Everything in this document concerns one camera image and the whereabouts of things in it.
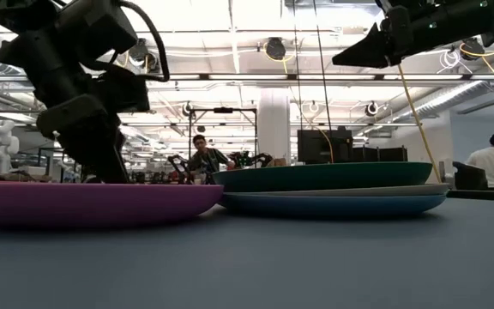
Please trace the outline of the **large dark green plastic plate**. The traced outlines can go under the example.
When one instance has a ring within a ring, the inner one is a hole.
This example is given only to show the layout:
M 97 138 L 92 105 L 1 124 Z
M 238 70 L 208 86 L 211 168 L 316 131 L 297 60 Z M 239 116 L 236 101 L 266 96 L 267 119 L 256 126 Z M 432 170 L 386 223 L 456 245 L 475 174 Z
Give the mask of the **large dark green plastic plate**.
M 349 162 L 230 170 L 213 180 L 226 192 L 313 191 L 423 185 L 431 171 L 425 162 Z

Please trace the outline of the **black office chair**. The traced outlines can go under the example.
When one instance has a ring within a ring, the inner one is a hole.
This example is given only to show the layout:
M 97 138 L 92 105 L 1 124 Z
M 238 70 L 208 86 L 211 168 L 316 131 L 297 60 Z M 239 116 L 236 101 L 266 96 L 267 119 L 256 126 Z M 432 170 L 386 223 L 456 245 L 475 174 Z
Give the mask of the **black office chair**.
M 483 169 L 469 166 L 459 161 L 453 162 L 455 172 L 455 188 L 457 190 L 482 191 L 488 188 Z

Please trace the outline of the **black low boxes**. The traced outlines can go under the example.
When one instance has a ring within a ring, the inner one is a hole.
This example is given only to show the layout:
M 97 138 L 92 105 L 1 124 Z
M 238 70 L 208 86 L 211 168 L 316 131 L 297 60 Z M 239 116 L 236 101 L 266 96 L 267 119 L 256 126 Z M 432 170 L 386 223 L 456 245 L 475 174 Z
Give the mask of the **black low boxes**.
M 352 150 L 352 161 L 356 162 L 378 162 L 378 161 L 408 161 L 407 149 L 400 148 L 354 148 Z

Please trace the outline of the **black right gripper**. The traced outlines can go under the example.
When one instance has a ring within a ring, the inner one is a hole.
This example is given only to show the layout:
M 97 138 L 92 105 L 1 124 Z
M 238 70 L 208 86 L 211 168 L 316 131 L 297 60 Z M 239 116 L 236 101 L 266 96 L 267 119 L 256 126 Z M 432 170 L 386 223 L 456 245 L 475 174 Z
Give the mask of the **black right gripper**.
M 383 0 L 383 12 L 383 32 L 374 23 L 362 40 L 333 56 L 333 65 L 382 69 L 458 40 L 458 0 Z

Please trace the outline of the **purple plastic plate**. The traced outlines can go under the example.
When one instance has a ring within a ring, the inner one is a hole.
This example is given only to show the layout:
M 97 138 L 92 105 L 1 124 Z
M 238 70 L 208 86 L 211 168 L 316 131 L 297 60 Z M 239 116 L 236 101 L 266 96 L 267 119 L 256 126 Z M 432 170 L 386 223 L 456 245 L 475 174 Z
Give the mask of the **purple plastic plate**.
M 114 228 L 187 221 L 211 209 L 222 195 L 221 185 L 0 181 L 0 225 Z

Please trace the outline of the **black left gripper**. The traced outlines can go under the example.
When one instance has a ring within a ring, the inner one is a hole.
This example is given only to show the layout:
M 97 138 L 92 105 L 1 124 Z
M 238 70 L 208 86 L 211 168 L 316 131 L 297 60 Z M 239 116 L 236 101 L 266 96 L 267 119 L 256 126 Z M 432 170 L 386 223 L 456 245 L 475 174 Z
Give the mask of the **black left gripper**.
M 122 150 L 124 134 L 117 131 L 117 115 L 101 100 L 82 94 L 49 107 L 36 120 L 41 134 L 57 140 L 82 165 L 83 183 L 129 182 Z

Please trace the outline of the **white round pillar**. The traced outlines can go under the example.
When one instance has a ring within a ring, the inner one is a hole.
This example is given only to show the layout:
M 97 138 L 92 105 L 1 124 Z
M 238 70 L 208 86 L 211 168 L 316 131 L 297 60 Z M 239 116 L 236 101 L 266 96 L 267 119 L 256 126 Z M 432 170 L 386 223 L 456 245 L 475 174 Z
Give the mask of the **white round pillar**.
M 257 136 L 262 153 L 283 166 L 291 162 L 290 98 L 284 88 L 263 88 L 257 106 Z

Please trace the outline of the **large grey plastic plate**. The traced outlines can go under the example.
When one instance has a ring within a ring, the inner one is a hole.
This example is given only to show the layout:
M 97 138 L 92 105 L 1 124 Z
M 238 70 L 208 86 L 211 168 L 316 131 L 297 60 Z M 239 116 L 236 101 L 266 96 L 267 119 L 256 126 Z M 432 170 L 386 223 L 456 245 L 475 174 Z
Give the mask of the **large grey plastic plate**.
M 226 192 L 225 196 L 285 196 L 285 197 L 404 197 L 444 195 L 449 191 L 445 184 L 389 186 L 310 191 Z

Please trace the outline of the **black monitor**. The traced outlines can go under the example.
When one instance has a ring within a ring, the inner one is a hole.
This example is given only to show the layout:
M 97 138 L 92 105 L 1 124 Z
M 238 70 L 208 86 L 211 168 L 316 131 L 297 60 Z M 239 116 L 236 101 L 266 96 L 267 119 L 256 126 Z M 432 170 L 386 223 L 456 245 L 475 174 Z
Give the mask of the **black monitor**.
M 298 130 L 298 161 L 305 164 L 347 162 L 352 159 L 350 130 Z

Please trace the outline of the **large blue plastic plate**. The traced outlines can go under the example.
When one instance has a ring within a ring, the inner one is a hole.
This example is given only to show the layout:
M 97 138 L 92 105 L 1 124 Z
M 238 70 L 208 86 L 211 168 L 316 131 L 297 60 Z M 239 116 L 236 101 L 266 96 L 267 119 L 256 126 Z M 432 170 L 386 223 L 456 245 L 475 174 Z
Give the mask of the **large blue plastic plate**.
M 391 217 L 419 215 L 441 205 L 442 195 L 392 197 L 295 197 L 225 194 L 220 205 L 242 214 L 298 217 Z

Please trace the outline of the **black metal stand frame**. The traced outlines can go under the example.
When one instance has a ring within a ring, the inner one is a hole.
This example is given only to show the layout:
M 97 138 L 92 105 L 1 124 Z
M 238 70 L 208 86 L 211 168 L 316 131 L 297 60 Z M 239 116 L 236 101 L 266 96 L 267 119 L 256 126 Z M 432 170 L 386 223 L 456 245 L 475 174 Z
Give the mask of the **black metal stand frame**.
M 257 150 L 258 150 L 258 125 L 257 125 L 257 109 L 256 108 L 233 108 L 233 107 L 215 107 L 215 108 L 193 108 L 191 107 L 188 111 L 188 128 L 189 128 L 189 141 L 193 142 L 193 137 L 192 137 L 192 128 L 195 124 L 195 121 L 193 120 L 193 115 L 196 112 L 201 112 L 202 114 L 196 118 L 196 120 L 200 120 L 207 112 L 212 112 L 212 113 L 219 113 L 219 114 L 229 114 L 229 113 L 234 113 L 234 112 L 239 112 L 242 115 L 245 115 L 246 112 L 253 112 L 254 113 L 254 119 L 251 120 L 248 118 L 250 121 L 251 125 L 254 127 L 254 146 L 255 146 L 255 155 L 253 157 L 250 157 L 247 159 L 247 157 L 244 157 L 244 167 L 257 167 L 257 162 L 256 162 L 256 157 L 258 156 Z

